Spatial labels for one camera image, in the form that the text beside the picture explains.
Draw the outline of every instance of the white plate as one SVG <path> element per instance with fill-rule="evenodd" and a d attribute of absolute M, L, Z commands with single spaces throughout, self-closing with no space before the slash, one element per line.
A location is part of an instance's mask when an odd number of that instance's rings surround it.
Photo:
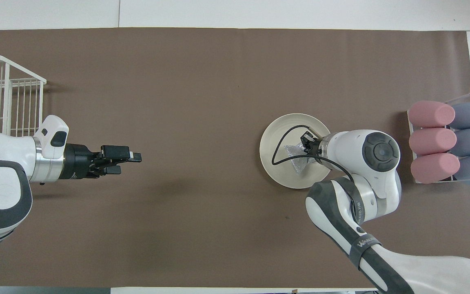
<path fill-rule="evenodd" d="M 262 134 L 260 145 L 261 162 L 268 175 L 277 183 L 293 189 L 309 188 L 314 183 L 324 179 L 330 170 L 319 163 L 310 163 L 300 174 L 297 174 L 290 161 L 278 165 L 271 164 L 273 152 L 275 152 L 280 138 L 295 125 L 307 125 L 321 136 L 330 134 L 328 128 L 321 121 L 310 115 L 289 114 L 281 116 L 274 120 Z M 284 146 L 299 144 L 300 136 L 306 131 L 307 129 L 305 128 L 296 128 L 289 132 L 280 144 L 281 146 L 278 149 L 275 161 L 287 158 L 288 153 Z"/>

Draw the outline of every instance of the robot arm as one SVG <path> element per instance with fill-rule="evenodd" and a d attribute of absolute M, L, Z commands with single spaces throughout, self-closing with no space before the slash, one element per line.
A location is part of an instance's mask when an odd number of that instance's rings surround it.
<path fill-rule="evenodd" d="M 394 253 L 360 227 L 398 206 L 401 190 L 395 169 L 399 148 L 393 138 L 378 131 L 356 130 L 309 142 L 306 150 L 316 150 L 336 162 L 351 178 L 315 183 L 306 198 L 308 215 L 380 292 L 470 292 L 470 259 Z"/>
<path fill-rule="evenodd" d="M 103 145 L 100 152 L 90 152 L 84 145 L 66 143 L 68 132 L 62 119 L 48 116 L 35 136 L 0 134 L 0 241 L 30 212 L 29 182 L 120 174 L 118 164 L 142 160 L 127 146 Z"/>

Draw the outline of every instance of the black cable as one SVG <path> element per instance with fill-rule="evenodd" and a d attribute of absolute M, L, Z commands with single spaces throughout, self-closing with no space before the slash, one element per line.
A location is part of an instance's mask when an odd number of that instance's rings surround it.
<path fill-rule="evenodd" d="M 282 135 L 282 138 L 280 138 L 280 141 L 278 141 L 278 144 L 277 144 L 277 147 L 275 149 L 275 152 L 273 153 L 273 157 L 271 159 L 271 164 L 272 165 L 278 165 L 278 164 L 281 164 L 283 162 L 286 162 L 288 160 L 292 160 L 292 159 L 295 159 L 295 158 L 315 158 L 315 159 L 319 159 L 319 160 L 324 160 L 324 161 L 327 161 L 329 162 L 330 164 L 336 166 L 338 169 L 340 169 L 341 171 L 343 171 L 348 177 L 349 177 L 349 180 L 351 182 L 355 182 L 353 180 L 353 177 L 351 177 L 351 173 L 349 173 L 345 168 L 343 168 L 341 165 L 339 165 L 338 163 L 334 162 L 333 160 L 330 160 L 329 158 L 323 158 L 321 156 L 312 156 L 310 154 L 306 154 L 305 156 L 291 156 L 289 158 L 284 158 L 282 160 L 279 160 L 278 162 L 275 162 L 275 156 L 277 156 L 277 152 L 278 152 L 278 149 L 280 148 L 280 144 L 282 143 L 282 140 L 284 140 L 284 138 L 287 136 L 287 134 L 289 134 L 289 132 L 291 132 L 292 130 L 296 129 L 296 128 L 306 128 L 306 129 L 309 129 L 309 127 L 307 125 L 295 125 L 294 127 L 291 127 L 289 130 L 287 130 L 284 135 Z"/>

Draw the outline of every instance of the wire rack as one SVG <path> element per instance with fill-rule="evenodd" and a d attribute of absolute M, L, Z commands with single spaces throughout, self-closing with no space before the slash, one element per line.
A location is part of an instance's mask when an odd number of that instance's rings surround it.
<path fill-rule="evenodd" d="M 0 56 L 0 133 L 31 136 L 43 121 L 43 87 L 47 81 Z"/>

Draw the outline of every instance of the crumpled plastic wrapper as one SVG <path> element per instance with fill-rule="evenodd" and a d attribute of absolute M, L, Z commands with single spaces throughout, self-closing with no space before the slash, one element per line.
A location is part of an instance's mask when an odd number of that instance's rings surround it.
<path fill-rule="evenodd" d="M 304 151 L 304 146 L 302 146 L 302 143 L 298 143 L 298 145 L 294 146 L 285 145 L 284 148 L 288 152 L 288 157 L 306 155 L 306 151 Z M 310 164 L 311 162 L 315 162 L 315 158 L 295 158 L 290 161 L 293 164 L 295 171 L 297 171 L 297 174 L 300 174 L 308 164 Z"/>

